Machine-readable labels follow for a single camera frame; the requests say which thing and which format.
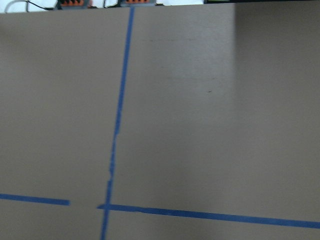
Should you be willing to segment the far orange connector block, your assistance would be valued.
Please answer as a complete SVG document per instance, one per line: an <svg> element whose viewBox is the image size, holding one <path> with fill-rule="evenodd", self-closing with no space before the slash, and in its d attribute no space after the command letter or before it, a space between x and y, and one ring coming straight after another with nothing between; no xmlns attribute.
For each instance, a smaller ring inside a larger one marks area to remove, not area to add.
<svg viewBox="0 0 320 240"><path fill-rule="evenodd" d="M77 10L95 8L91 0L58 0L55 8L57 10Z"/></svg>

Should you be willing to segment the orange connector block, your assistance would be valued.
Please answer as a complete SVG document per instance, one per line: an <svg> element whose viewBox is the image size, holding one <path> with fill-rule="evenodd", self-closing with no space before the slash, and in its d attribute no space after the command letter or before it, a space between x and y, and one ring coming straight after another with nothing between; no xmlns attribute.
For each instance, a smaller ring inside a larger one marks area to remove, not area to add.
<svg viewBox="0 0 320 240"><path fill-rule="evenodd" d="M155 5L156 0L121 0L121 5Z"/></svg>
<svg viewBox="0 0 320 240"><path fill-rule="evenodd" d="M95 8L91 0L58 0L55 8L57 10L77 10Z"/></svg>

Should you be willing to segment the near orange connector block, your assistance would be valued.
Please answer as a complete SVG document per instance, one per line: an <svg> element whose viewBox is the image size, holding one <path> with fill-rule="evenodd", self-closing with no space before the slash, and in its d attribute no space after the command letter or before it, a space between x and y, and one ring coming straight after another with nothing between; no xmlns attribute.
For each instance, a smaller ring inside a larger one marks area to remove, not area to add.
<svg viewBox="0 0 320 240"><path fill-rule="evenodd" d="M121 0L121 5L155 5L156 0Z"/></svg>

